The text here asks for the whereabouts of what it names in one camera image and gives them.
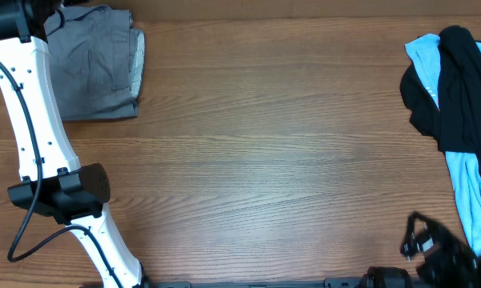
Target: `gray cloth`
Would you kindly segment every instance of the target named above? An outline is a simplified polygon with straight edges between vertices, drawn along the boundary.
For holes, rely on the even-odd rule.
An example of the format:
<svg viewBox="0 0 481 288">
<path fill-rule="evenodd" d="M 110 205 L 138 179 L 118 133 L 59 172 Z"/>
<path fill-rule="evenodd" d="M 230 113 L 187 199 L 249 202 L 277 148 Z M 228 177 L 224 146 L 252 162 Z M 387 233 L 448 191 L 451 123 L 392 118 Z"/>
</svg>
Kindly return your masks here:
<svg viewBox="0 0 481 288">
<path fill-rule="evenodd" d="M 109 6 L 72 6 L 61 11 L 63 25 L 61 16 L 54 14 L 46 20 L 45 30 L 62 120 L 137 116 L 130 70 L 142 32 L 131 29 L 130 12 Z"/>
</svg>

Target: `light blue shirt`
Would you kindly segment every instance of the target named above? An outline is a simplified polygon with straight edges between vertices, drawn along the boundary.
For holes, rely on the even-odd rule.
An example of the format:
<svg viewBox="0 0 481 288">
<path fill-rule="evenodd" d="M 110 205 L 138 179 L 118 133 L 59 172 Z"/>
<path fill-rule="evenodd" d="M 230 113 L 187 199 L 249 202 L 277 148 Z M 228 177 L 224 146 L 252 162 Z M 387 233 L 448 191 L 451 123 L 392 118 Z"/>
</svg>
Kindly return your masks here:
<svg viewBox="0 0 481 288">
<path fill-rule="evenodd" d="M 439 36 L 427 34 L 406 44 L 406 52 L 415 65 L 416 74 L 438 107 Z M 481 52 L 481 43 L 477 43 Z M 451 183 L 454 187 L 455 203 L 467 241 L 473 251 L 481 255 L 481 178 L 479 161 L 472 153 L 445 153 Z"/>
</svg>

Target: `black cable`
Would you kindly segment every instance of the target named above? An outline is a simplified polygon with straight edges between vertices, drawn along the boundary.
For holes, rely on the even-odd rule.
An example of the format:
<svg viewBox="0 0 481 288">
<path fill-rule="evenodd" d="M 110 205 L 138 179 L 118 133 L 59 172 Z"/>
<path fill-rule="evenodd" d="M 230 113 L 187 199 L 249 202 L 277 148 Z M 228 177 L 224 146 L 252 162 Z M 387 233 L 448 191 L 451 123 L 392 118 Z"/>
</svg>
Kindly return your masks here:
<svg viewBox="0 0 481 288">
<path fill-rule="evenodd" d="M 26 120 L 26 125 L 29 130 L 30 134 L 30 140 L 32 141 L 32 148 L 34 150 L 34 156 L 35 156 L 35 162 L 38 168 L 38 181 L 37 185 L 35 188 L 34 192 L 34 198 L 32 200 L 32 204 L 30 204 L 30 208 L 26 212 L 26 216 L 23 219 L 23 223 L 19 228 L 18 233 L 16 234 L 16 237 L 14 238 L 13 243 L 11 244 L 9 248 L 9 253 L 7 254 L 7 260 L 10 262 L 18 262 L 21 261 L 29 256 L 31 256 L 33 253 L 35 253 L 37 250 L 41 249 L 44 245 L 46 245 L 48 242 L 52 241 L 54 238 L 57 236 L 66 233 L 67 231 L 70 230 L 81 230 L 84 232 L 84 235 L 89 236 L 90 240 L 94 243 L 96 246 L 96 250 L 98 251 L 100 257 L 103 260 L 103 263 L 105 264 L 106 269 L 109 271 L 109 275 L 112 276 L 114 279 L 116 285 L 118 288 L 122 288 L 121 282 L 119 281 L 117 275 L 115 274 L 114 270 L 110 266 L 110 263 L 108 260 L 106 260 L 105 254 L 103 253 L 102 247 L 99 245 L 98 240 L 94 237 L 94 235 L 90 232 L 89 229 L 82 227 L 82 226 L 69 226 L 64 229 L 61 229 L 55 233 L 53 233 L 51 236 L 48 238 L 44 239 L 41 241 L 39 244 L 37 244 L 34 248 L 30 249 L 24 254 L 21 254 L 17 257 L 13 257 L 14 252 L 16 251 L 16 247 L 19 244 L 20 239 L 23 236 L 23 233 L 25 232 L 25 229 L 30 221 L 30 218 L 32 218 L 32 214 L 34 213 L 34 208 L 35 205 L 38 203 L 39 200 L 39 195 L 41 194 L 41 187 L 42 187 L 42 159 L 41 159 L 41 154 L 39 153 L 39 146 L 38 146 L 38 140 L 35 137 L 35 132 L 34 132 L 34 125 L 32 124 L 32 118 L 30 117 L 30 112 L 28 110 L 28 107 L 26 105 L 25 99 L 23 97 L 22 89 L 23 86 L 19 86 L 16 83 L 16 80 L 14 80 L 14 77 L 10 74 L 8 69 L 0 62 L 0 70 L 4 73 L 4 75 L 9 79 L 10 84 L 12 85 L 14 91 L 16 91 L 16 95 L 18 96 L 18 100 L 22 106 L 23 113 L 25 115 L 25 120 Z"/>
<path fill-rule="evenodd" d="M 58 26 L 58 28 L 55 28 L 53 31 L 49 32 L 49 34 L 46 35 L 47 37 L 51 36 L 56 31 L 64 28 L 64 26 L 66 25 L 66 17 L 64 17 L 64 13 L 59 8 L 57 8 L 55 12 L 57 12 L 58 16 L 61 18 L 61 24 Z"/>
<path fill-rule="evenodd" d="M 24 253 L 22 256 L 25 256 L 24 258 L 27 258 L 29 256 L 31 256 L 32 254 L 34 254 L 37 250 L 41 249 L 44 245 L 46 245 L 48 242 L 54 240 L 56 237 L 60 236 L 61 234 L 64 234 L 66 233 L 67 231 L 70 231 L 70 230 L 81 230 L 83 231 L 84 235 L 86 236 L 89 236 L 90 240 L 94 243 L 94 245 L 96 246 L 96 250 L 98 250 L 98 253 L 100 255 L 100 257 L 102 258 L 103 260 L 103 263 L 105 264 L 105 267 L 107 270 L 109 270 L 109 275 L 112 276 L 112 278 L 114 279 L 115 283 L 118 285 L 119 288 L 122 288 L 121 286 L 121 282 L 119 282 L 119 279 L 118 279 L 118 276 L 116 276 L 114 270 L 112 269 L 112 267 L 110 266 L 110 263 L 106 260 L 106 257 L 105 257 L 105 253 L 103 253 L 103 250 L 102 250 L 102 247 L 99 245 L 98 243 L 98 240 L 96 240 L 96 238 L 94 237 L 94 235 L 90 232 L 89 229 L 85 228 L 85 227 L 82 227 L 82 226 L 68 226 L 64 229 L 61 229 L 55 233 L 53 233 L 51 236 L 49 236 L 48 238 L 42 240 L 39 244 L 37 244 L 34 248 L 30 249 L 29 251 L 27 251 L 26 253 Z"/>
</svg>

